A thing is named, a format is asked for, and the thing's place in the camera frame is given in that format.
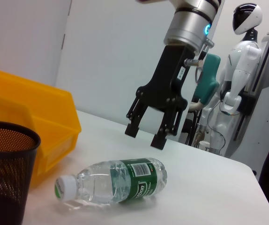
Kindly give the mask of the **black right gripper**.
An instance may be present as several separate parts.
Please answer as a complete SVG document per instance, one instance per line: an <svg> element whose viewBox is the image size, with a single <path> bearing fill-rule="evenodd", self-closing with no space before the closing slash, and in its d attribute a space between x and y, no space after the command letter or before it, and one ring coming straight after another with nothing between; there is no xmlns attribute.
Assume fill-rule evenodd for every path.
<svg viewBox="0 0 269 225"><path fill-rule="evenodd" d="M194 52L187 46L165 46L151 80L138 88L139 93L126 115L130 120L125 130L126 135L136 138L148 106L164 113L151 146L162 150L166 137L177 135L182 113L188 105L181 95L182 85L189 71L189 67L184 66L184 61L194 57Z"/></svg>

